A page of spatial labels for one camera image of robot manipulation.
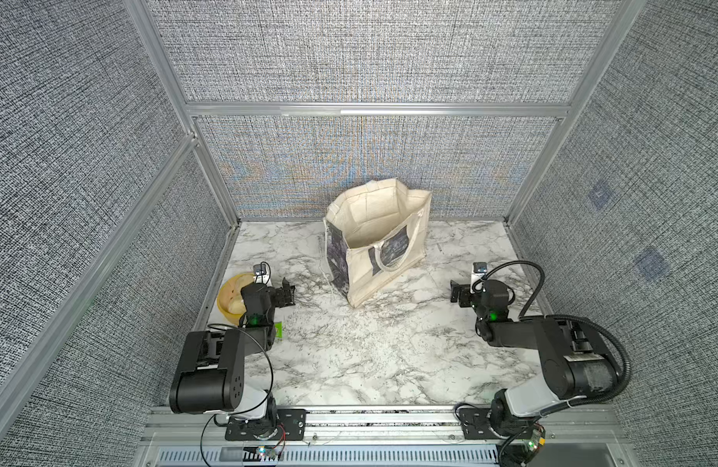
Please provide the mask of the beige canvas tote bag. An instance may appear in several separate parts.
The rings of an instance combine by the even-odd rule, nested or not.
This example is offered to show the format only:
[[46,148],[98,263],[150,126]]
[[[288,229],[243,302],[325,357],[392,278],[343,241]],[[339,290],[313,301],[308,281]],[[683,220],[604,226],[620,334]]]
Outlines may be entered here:
[[339,195],[324,217],[332,284],[360,307],[426,257],[432,193],[398,179],[370,181]]

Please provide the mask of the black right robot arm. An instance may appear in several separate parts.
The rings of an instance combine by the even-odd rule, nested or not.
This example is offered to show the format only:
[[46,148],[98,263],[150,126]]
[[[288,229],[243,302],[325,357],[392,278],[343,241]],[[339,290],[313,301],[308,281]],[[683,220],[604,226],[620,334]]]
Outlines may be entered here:
[[538,353],[535,377],[495,393],[486,413],[487,430],[495,437],[521,437],[549,414],[604,403],[627,388],[627,351],[609,331],[586,318],[550,314],[512,320],[514,292],[498,280],[475,285],[452,281],[450,301],[475,311],[476,334],[492,348]]

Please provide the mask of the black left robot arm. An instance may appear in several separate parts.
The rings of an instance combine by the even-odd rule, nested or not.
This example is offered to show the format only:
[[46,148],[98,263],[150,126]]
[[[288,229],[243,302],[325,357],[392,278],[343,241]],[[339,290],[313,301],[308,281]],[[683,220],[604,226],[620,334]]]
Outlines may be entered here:
[[296,287],[286,278],[278,287],[260,282],[255,274],[228,280],[217,297],[225,321],[186,337],[169,392],[172,412],[227,414],[247,428],[275,428],[273,367],[269,387],[257,389],[246,381],[245,359],[269,356],[279,335],[275,311],[296,305],[295,294]]

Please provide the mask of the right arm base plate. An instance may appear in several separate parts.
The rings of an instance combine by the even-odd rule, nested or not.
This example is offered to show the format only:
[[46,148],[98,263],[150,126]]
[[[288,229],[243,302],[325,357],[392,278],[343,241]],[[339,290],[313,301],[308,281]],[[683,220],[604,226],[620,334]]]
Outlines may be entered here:
[[524,418],[503,422],[494,427],[489,408],[473,406],[468,403],[453,407],[453,415],[460,424],[463,437],[467,441],[501,440],[516,437],[517,440],[530,439],[537,430],[543,429],[538,420]]

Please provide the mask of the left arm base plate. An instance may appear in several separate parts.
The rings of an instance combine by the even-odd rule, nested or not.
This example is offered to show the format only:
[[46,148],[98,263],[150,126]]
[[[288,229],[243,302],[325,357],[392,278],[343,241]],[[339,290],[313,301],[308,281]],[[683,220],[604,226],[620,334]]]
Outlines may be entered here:
[[267,412],[263,418],[238,420],[230,418],[226,426],[225,440],[228,442],[276,443],[302,441],[306,429],[308,411],[303,409],[276,409]]

